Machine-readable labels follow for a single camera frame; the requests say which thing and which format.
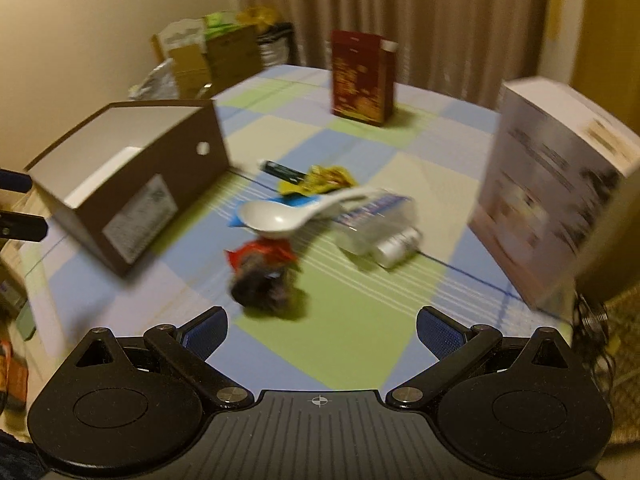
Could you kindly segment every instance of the red cardboard box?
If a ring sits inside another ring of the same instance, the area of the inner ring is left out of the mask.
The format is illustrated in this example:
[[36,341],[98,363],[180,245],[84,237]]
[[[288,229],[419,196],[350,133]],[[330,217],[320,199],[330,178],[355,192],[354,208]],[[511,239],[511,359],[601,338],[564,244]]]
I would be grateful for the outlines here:
[[394,111],[398,44],[382,36],[334,30],[334,114],[382,126]]

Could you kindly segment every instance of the brown curtain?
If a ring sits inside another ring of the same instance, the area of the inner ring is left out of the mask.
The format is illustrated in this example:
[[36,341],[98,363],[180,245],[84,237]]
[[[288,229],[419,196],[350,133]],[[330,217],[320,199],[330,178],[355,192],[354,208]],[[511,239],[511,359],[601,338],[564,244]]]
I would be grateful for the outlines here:
[[399,43],[398,81],[494,107],[500,84],[535,72],[546,0],[240,0],[294,24],[300,63],[327,68],[331,30]]

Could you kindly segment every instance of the tablecloth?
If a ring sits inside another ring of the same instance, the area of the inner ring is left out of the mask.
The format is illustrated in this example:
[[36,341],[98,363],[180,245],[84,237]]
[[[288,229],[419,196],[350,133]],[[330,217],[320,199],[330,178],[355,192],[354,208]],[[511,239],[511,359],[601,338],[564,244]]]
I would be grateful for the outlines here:
[[[226,309],[228,337],[209,363],[258,394],[262,389],[387,390],[436,359],[415,335],[431,304],[469,326],[505,335],[570,327],[530,311],[466,227],[497,114],[423,89],[396,85],[384,128],[331,114],[330,73],[277,66],[216,97],[234,166],[153,243],[126,279],[111,274],[55,222],[40,244],[20,250],[31,306],[46,351],[62,359],[93,326],[141,335],[181,325],[212,305]],[[360,184],[413,196],[421,254],[387,271],[350,258],[326,226],[293,239],[300,256],[296,307],[286,316],[243,311],[227,293],[224,250],[251,240],[226,224],[239,201],[275,195],[259,159],[305,171],[347,167]]]

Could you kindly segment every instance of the blue package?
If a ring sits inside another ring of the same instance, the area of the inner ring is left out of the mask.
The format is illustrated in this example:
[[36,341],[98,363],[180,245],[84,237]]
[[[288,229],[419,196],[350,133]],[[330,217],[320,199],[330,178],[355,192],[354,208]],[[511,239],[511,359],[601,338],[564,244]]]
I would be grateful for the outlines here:
[[[273,198],[265,198],[268,202],[278,202],[280,204],[290,205],[292,207],[300,207],[311,202],[318,200],[318,195],[304,196],[304,195],[292,195],[292,196],[274,196]],[[236,210],[231,220],[227,224],[229,227],[245,227],[241,219],[238,218],[238,208],[244,203],[238,202]]]

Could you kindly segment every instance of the white bottle cap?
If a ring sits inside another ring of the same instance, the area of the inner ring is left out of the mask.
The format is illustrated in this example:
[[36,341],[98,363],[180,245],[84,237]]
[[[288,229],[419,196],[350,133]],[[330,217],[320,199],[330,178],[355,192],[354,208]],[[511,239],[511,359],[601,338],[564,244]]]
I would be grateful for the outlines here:
[[422,233],[414,227],[408,227],[391,238],[378,242],[371,251],[371,256],[379,266],[390,269],[414,254],[421,240]]

